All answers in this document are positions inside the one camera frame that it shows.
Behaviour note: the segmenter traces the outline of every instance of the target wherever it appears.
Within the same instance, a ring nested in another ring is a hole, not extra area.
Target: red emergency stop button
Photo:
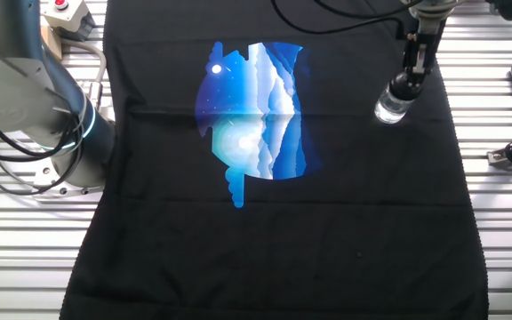
[[[54,0],[54,5],[59,10],[65,10],[68,8],[68,1],[67,0]]]

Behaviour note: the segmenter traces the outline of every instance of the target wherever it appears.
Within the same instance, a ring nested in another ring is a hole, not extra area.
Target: gray robot arm
[[[83,153],[67,182],[102,186],[116,139],[115,127],[96,112],[78,84],[40,36],[39,2],[0,0],[0,129],[22,131],[46,149],[60,142],[74,112],[82,120]],[[59,175],[77,156],[74,138],[52,158]]]

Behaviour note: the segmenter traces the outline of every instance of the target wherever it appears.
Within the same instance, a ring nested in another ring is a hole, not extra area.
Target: graphic print
[[[212,152],[228,165],[225,178],[235,207],[244,205],[244,176],[267,180],[309,172],[294,67],[303,48],[265,43],[223,56],[216,43],[196,99],[201,135],[212,128]]]

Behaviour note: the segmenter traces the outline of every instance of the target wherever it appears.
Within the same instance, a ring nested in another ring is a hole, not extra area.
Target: t-shirt
[[[303,28],[358,22],[277,2]],[[439,69],[398,124],[374,116],[395,32],[308,35],[264,0],[110,0],[116,150],[61,319],[486,319]]]

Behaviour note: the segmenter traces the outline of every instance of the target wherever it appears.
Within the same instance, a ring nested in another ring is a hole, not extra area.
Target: glowing blue ring
[[[92,120],[90,122],[90,125],[86,129],[86,131],[83,133],[82,139],[86,138],[88,133],[90,133],[90,131],[92,130],[95,122],[96,122],[96,109],[92,108]],[[49,148],[49,147],[45,147],[45,146],[41,146],[41,145],[39,145],[39,146],[41,148],[45,148],[45,149],[49,149],[49,150],[53,150],[54,149],[54,148]],[[69,144],[67,144],[66,146],[64,146],[62,148],[64,149],[64,148],[70,148],[70,147],[74,147],[74,146],[75,146],[75,142],[70,142]]]

